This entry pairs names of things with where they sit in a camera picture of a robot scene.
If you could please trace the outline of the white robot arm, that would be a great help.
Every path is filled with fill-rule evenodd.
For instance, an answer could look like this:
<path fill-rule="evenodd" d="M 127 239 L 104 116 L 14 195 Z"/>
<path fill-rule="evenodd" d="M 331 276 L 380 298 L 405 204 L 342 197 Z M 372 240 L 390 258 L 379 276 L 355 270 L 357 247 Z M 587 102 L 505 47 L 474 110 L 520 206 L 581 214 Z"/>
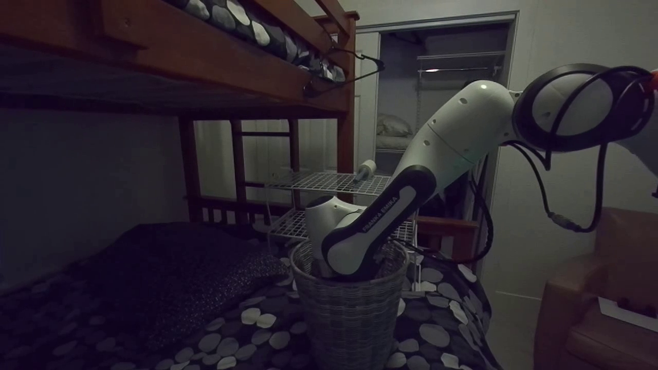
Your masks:
<path fill-rule="evenodd" d="M 570 63 L 511 93 L 472 80 L 412 138 L 393 179 L 367 206 L 333 195 L 307 207 L 313 263 L 324 277 L 365 280 L 386 239 L 428 199 L 505 143 L 544 154 L 617 142 L 655 165 L 655 75 L 637 65 Z"/>

